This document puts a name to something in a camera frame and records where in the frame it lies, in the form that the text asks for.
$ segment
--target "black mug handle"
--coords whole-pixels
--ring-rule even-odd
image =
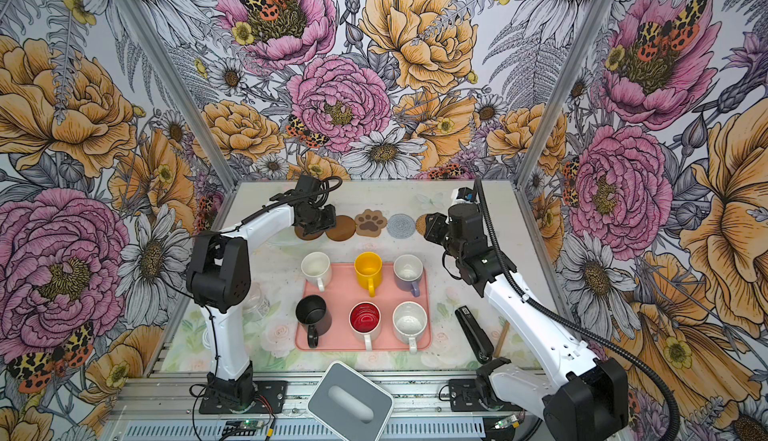
[[[310,345],[310,348],[317,348],[317,342],[320,340],[320,334],[317,333],[317,327],[314,324],[310,324],[306,327],[306,343]]]

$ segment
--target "brown coaster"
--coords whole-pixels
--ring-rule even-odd
[[[315,233],[314,235],[304,236],[304,228],[298,226],[293,228],[293,232],[296,233],[296,237],[304,241],[312,241],[313,239],[317,239],[318,237],[322,236],[322,231]]]
[[[346,241],[355,235],[355,220],[349,216],[336,216],[336,227],[326,231],[326,236],[332,241]]]
[[[355,216],[356,233],[360,236],[378,237],[386,227],[386,218],[381,211],[366,209]]]
[[[427,232],[427,215],[426,214],[422,214],[416,220],[416,230],[422,236],[424,236],[424,233]]]

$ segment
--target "pink tray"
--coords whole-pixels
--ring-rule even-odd
[[[374,351],[407,351],[408,345],[401,343],[392,327],[392,313],[399,303],[413,301],[421,304],[427,311],[427,329],[424,336],[418,340],[419,350],[425,350],[432,344],[432,326],[429,322],[429,298],[427,294],[427,273],[424,273],[422,282],[418,284],[421,296],[413,297],[410,291],[400,291],[395,284],[395,271],[392,263],[384,263],[382,272],[382,284],[376,288],[376,296],[370,297],[368,290],[363,290],[357,283],[355,266],[353,263],[332,263],[333,278],[326,287],[324,293],[311,283],[304,283],[304,296],[317,294],[326,301],[331,311],[333,322],[331,329],[320,337],[317,349],[313,350],[306,343],[306,331],[301,324],[296,323],[296,347],[302,351],[365,351],[363,341],[355,338],[350,327],[350,311],[363,301],[374,303],[382,314],[382,331],[373,340]]]

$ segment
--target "white mug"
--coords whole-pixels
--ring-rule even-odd
[[[400,303],[392,313],[392,327],[395,337],[408,345],[411,354],[416,354],[416,344],[427,329],[427,312],[413,301]]]
[[[356,308],[361,304],[370,304],[374,308],[376,308],[376,327],[374,327],[370,331],[362,332],[355,329],[355,324],[352,321],[352,314],[355,312]],[[361,341],[363,341],[366,344],[366,351],[372,351],[373,350],[373,340],[375,340],[377,337],[379,337],[379,334],[382,331],[382,312],[379,309],[379,307],[374,304],[370,303],[368,301],[363,301],[362,303],[357,303],[351,310],[350,315],[347,317],[347,320],[350,322],[350,329],[352,330],[352,333],[355,335],[355,337]]]
[[[309,253],[301,261],[301,272],[307,281],[317,286],[320,292],[324,292],[331,282],[331,259],[319,251]]]

